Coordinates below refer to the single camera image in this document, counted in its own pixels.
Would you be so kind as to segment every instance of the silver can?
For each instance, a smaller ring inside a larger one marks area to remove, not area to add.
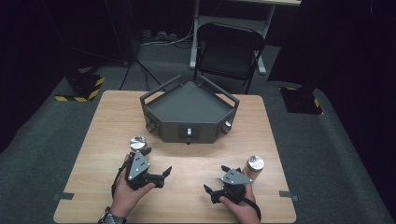
[[[147,146],[146,138],[142,136],[135,136],[131,139],[130,146],[132,152],[136,152],[137,150],[142,151]]]
[[[244,170],[250,179],[255,180],[264,168],[264,160],[261,156],[253,155],[247,159]]]

